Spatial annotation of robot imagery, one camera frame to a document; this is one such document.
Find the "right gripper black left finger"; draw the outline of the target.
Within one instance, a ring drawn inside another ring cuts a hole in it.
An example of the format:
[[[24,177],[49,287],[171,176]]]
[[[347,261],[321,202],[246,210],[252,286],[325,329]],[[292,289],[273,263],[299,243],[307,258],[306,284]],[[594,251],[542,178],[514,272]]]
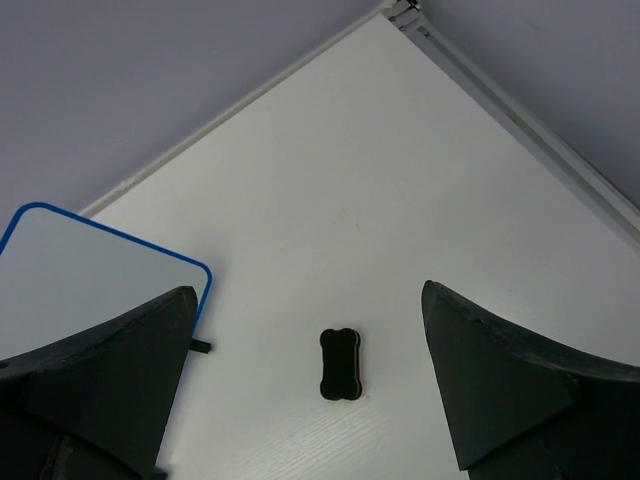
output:
[[[2,478],[167,478],[156,460],[197,308],[178,287],[2,360]]]

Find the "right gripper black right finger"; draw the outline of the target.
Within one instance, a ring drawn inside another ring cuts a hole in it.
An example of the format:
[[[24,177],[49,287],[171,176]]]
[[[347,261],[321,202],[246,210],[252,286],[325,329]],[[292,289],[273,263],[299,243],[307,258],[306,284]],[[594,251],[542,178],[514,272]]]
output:
[[[472,479],[636,479],[639,370],[422,290],[426,342],[458,467]]]

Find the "blue framed small whiteboard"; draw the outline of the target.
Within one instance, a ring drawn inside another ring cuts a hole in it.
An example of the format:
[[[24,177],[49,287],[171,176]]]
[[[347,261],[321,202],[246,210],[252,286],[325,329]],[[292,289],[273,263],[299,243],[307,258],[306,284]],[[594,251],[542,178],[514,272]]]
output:
[[[180,286],[199,308],[208,266],[54,205],[20,207],[1,236],[1,357],[49,345]]]

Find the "black whiteboard eraser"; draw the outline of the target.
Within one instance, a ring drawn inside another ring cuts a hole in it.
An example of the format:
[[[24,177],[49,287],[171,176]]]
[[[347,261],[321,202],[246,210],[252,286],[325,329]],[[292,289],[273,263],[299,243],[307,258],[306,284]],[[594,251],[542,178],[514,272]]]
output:
[[[360,334],[351,328],[326,329],[319,341],[322,352],[321,396],[331,401],[359,399],[363,390]]]

